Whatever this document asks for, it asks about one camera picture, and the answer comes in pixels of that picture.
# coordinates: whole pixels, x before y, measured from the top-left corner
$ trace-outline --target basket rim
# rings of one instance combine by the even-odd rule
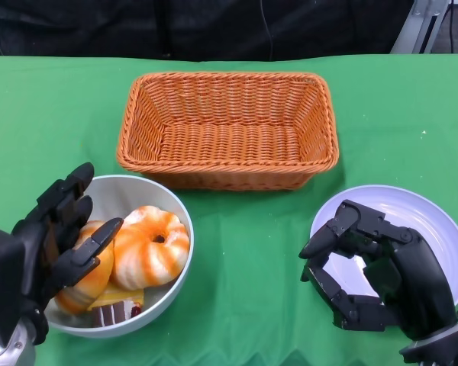
[[[134,159],[128,153],[129,136],[131,125],[134,122],[134,108],[129,108],[137,102],[137,96],[143,83],[157,81],[158,79],[178,79],[178,78],[223,78],[223,79],[313,79],[319,85],[319,89],[325,95],[326,100],[326,125],[330,127],[327,134],[326,157],[313,161],[289,161],[289,160],[139,160]],[[196,173],[196,172],[272,172],[272,173],[317,173],[327,171],[332,168],[339,159],[339,147],[337,142],[336,120],[332,108],[331,93],[325,80],[313,72],[153,72],[136,78],[131,86],[127,106],[124,112],[124,120],[119,133],[117,160],[119,164],[127,170],[140,173]]]

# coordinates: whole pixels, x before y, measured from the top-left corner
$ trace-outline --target metal stand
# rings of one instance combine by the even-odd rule
[[[390,53],[430,53],[449,0],[416,0]]]

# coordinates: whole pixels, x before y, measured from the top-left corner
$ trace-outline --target donut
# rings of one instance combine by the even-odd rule
[[[75,248],[82,245],[101,225],[103,221],[88,222],[79,233]],[[58,307],[65,313],[77,315],[87,310],[105,290],[114,266],[114,241],[97,257],[100,264],[73,287],[63,288],[56,296]]]
[[[115,237],[111,279],[126,290],[165,284],[185,267],[189,249],[186,228],[174,213],[139,207]]]

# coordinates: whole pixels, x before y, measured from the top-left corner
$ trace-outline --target bowl rim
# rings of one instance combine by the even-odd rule
[[[161,184],[152,181],[147,178],[142,178],[142,177],[136,177],[134,175],[123,175],[123,174],[113,174],[113,175],[100,175],[98,177],[94,177],[93,180],[98,180],[98,179],[106,179],[106,178],[129,178],[129,179],[137,179],[140,181],[144,181],[146,183],[150,183],[152,185],[156,185],[158,188],[163,189],[165,192],[167,192],[169,195],[171,195],[176,202],[180,205],[180,207],[183,210],[183,213],[187,216],[189,219],[189,232],[190,232],[190,250],[189,250],[189,257],[186,260],[185,267],[182,269],[182,273],[178,276],[176,279],[175,283],[171,286],[171,288],[164,294],[163,297],[161,297],[152,307],[149,309],[143,311],[140,315],[135,316],[134,318],[130,318],[129,320],[125,320],[124,322],[120,322],[119,324],[113,324],[111,326],[103,326],[103,327],[98,327],[98,328],[77,328],[74,326],[63,326],[61,324],[55,323],[53,321],[47,320],[47,322],[54,328],[58,330],[62,330],[64,332],[76,332],[76,333],[89,333],[89,334],[95,334],[95,333],[100,333],[100,332],[105,332],[107,330],[114,330],[114,329],[119,329],[121,327],[127,326],[132,323],[139,322],[141,318],[144,318],[148,314],[154,312],[157,307],[161,306],[161,304],[168,300],[172,296],[172,293],[175,291],[175,289],[181,285],[183,282],[187,271],[189,270],[189,265],[190,262],[192,261],[192,255],[193,255],[193,243],[194,243],[194,233],[193,233],[193,224],[192,224],[192,218],[189,215],[189,212],[186,210],[185,205],[183,202],[180,201],[180,199],[173,193],[171,190],[168,188],[162,186]]]

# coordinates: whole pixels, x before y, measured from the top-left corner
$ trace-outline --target black curtain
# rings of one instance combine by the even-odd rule
[[[262,0],[273,60],[388,53],[413,0]],[[0,0],[5,55],[268,60],[260,0]]]

